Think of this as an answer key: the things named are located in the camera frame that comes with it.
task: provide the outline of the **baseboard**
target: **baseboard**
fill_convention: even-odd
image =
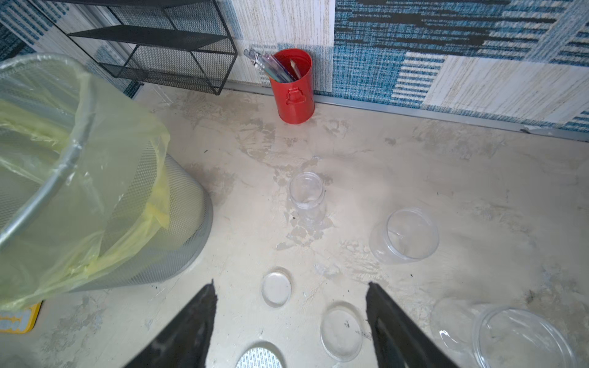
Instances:
[[[258,87],[255,85],[226,82],[225,89],[232,89],[234,91],[251,92],[262,95],[273,95],[272,89],[269,87]],[[375,104],[374,102],[363,102],[355,100],[347,100],[345,98],[328,97],[315,95],[315,102],[320,104],[329,104],[337,106],[345,106],[352,108],[359,108],[363,110],[372,110],[380,112],[388,112],[390,114],[406,115],[417,118],[435,119],[451,122],[461,122],[463,124],[476,125],[479,127],[495,128],[502,130],[510,130],[515,132],[546,135],[549,137],[564,138],[568,140],[589,142],[589,133],[575,132],[570,130],[553,129],[545,127],[536,127],[533,125],[519,124],[516,122],[507,122],[492,119],[475,118],[464,115],[448,114],[447,112],[437,112],[422,110],[417,108],[400,107],[393,105]]]

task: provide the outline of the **clear plastic jar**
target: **clear plastic jar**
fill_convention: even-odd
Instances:
[[[300,173],[289,183],[289,197],[304,225],[315,227],[325,217],[325,188],[321,178],[310,172]]]
[[[416,262],[438,248],[438,228],[419,208],[404,208],[378,224],[368,244],[382,263]]]
[[[444,298],[430,327],[436,344],[464,367],[577,367],[564,336],[527,310]]]

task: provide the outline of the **concrete floor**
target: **concrete floor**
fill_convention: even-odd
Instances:
[[[287,367],[375,367],[365,321],[351,362],[332,359],[319,339],[332,303],[364,315],[369,281],[428,335],[445,296],[529,309],[589,364],[589,144],[322,104],[310,121],[287,125],[273,97],[163,91],[165,99],[146,86],[137,101],[168,126],[170,154],[211,194],[205,249],[161,284],[46,301],[32,332],[0,335],[0,366],[18,357],[30,367],[121,367],[211,279],[211,368],[234,367],[259,341],[276,345]],[[322,230],[306,231],[287,202],[300,170],[326,184]],[[384,266],[368,237],[402,207],[427,211],[441,242],[426,260]],[[260,295],[275,267],[293,276],[279,309]]]

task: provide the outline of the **trash bag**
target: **trash bag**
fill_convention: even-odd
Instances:
[[[108,274],[170,225],[169,140],[72,58],[0,64],[1,310]]]

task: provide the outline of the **mesh wastebasket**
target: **mesh wastebasket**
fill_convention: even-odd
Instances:
[[[211,202],[168,141],[74,59],[0,64],[0,309],[165,280],[198,256]]]

